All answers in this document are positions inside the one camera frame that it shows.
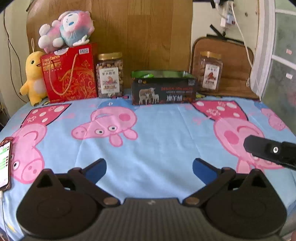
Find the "green snack packet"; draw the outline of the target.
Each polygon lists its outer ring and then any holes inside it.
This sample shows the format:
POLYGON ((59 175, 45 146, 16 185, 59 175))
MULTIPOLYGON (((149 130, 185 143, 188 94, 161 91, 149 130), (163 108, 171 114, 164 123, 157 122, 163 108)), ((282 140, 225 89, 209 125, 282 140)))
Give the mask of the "green snack packet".
POLYGON ((138 71, 132 71, 131 72, 132 78, 154 78, 154 75, 151 71, 148 70, 138 70, 138 71))

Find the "Peppa Pig blue tablecloth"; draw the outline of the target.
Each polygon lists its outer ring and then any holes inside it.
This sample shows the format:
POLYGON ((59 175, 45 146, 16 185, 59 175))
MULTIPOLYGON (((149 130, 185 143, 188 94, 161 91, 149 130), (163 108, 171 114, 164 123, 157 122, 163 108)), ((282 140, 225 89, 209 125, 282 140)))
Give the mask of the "Peppa Pig blue tablecloth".
POLYGON ((184 199, 203 187, 194 159, 239 173, 260 168, 286 206, 282 235, 295 229, 295 171, 251 156, 244 137, 295 142, 295 135, 265 104, 234 97, 205 97, 195 104, 134 106, 132 97, 85 99, 22 106, 1 130, 16 136, 21 154, 12 160, 11 189, 1 201, 1 240, 20 240, 16 210, 44 168, 65 173, 103 158, 98 186, 126 198, 184 199))

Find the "smartphone in red case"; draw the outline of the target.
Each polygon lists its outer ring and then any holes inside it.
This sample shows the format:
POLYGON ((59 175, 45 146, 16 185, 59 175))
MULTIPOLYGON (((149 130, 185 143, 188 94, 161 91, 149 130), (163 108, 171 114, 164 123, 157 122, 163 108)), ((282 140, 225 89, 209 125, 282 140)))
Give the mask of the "smartphone in red case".
POLYGON ((0 188, 6 191, 11 188, 11 151, 13 137, 6 137, 0 147, 0 188))

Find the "pecan jar gold lid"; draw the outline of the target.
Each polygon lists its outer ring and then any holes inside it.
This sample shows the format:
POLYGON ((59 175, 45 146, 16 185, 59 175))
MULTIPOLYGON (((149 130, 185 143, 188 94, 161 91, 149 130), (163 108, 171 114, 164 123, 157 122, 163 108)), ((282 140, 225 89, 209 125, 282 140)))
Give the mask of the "pecan jar gold lid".
POLYGON ((223 68, 221 54, 203 51, 200 53, 199 64, 200 89, 203 92, 217 92, 223 68))

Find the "yellow duck plush toy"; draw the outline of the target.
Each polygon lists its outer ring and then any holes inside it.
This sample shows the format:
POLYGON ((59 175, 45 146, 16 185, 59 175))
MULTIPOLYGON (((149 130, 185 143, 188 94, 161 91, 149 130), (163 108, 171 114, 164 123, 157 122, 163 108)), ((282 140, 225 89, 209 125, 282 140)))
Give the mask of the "yellow duck plush toy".
POLYGON ((31 39, 33 52, 26 59, 26 82, 20 88, 19 95, 27 95, 31 106, 37 106, 47 97, 47 90, 43 78, 40 58, 45 54, 41 51, 35 51, 34 39, 31 39))

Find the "red gift bag box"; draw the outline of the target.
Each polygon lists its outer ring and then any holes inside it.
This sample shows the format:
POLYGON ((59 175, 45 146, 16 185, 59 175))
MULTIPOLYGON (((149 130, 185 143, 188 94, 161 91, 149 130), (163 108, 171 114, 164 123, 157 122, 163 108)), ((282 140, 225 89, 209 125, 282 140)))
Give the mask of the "red gift bag box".
POLYGON ((60 103, 97 97, 97 44, 68 47, 40 58, 49 101, 60 103))

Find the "black open tin box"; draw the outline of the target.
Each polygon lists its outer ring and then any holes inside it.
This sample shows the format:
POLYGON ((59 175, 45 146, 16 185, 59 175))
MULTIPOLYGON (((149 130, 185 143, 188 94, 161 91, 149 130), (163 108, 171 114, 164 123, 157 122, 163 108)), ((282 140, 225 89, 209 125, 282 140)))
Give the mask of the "black open tin box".
POLYGON ((132 78, 132 104, 190 103, 196 99, 197 79, 187 71, 148 70, 154 78, 132 78))

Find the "nut jar gold lid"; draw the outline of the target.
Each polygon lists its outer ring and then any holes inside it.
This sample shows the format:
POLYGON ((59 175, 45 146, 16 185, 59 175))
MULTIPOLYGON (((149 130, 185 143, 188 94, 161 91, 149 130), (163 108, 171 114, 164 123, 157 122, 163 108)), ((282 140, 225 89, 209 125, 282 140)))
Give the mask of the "nut jar gold lid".
POLYGON ((121 52, 99 54, 96 65, 99 98, 123 95, 123 60, 121 52))

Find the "white power strip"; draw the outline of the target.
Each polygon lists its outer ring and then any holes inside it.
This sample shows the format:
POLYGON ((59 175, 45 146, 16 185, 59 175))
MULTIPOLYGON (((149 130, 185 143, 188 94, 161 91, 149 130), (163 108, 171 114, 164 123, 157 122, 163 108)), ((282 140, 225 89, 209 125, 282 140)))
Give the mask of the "white power strip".
POLYGON ((235 18, 232 8, 234 8, 234 1, 217 1, 214 0, 215 9, 221 16, 220 26, 222 28, 229 29, 235 25, 235 18))

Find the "pink blue plush toy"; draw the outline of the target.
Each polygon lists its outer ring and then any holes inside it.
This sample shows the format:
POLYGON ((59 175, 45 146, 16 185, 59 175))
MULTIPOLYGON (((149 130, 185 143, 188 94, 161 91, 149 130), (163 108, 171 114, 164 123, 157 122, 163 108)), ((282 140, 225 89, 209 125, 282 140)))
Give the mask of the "pink blue plush toy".
POLYGON ((66 11, 50 25, 39 28, 38 46, 46 53, 65 46, 77 47, 89 43, 95 27, 88 11, 66 11))

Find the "wooden board panel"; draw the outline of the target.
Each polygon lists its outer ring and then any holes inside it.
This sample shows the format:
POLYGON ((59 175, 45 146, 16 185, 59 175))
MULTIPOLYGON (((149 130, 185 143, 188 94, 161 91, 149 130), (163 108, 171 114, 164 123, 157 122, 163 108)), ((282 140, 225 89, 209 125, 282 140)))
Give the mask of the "wooden board panel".
POLYGON ((28 8, 28 39, 70 10, 89 11, 99 53, 123 54, 124 86, 135 70, 188 70, 192 1, 33 1, 28 8))

